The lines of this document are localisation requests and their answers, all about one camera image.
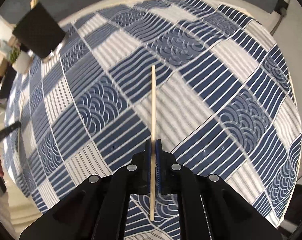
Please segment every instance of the wooden stick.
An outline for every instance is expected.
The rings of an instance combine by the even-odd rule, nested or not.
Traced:
[[[155,124],[156,124],[156,94],[155,94],[155,66],[152,65],[152,75],[151,75],[151,197],[150,197],[150,220],[154,221],[154,208],[155,208]]]

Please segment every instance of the patchwork pattern fabric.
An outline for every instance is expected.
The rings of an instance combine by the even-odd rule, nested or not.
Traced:
[[[259,22],[217,1],[145,0],[69,24],[48,63],[17,75],[4,166],[46,212],[91,174],[144,150],[156,68],[157,135],[194,173],[218,174],[274,226],[299,170],[301,121],[285,59]],[[176,195],[132,195],[125,237],[179,240]]]

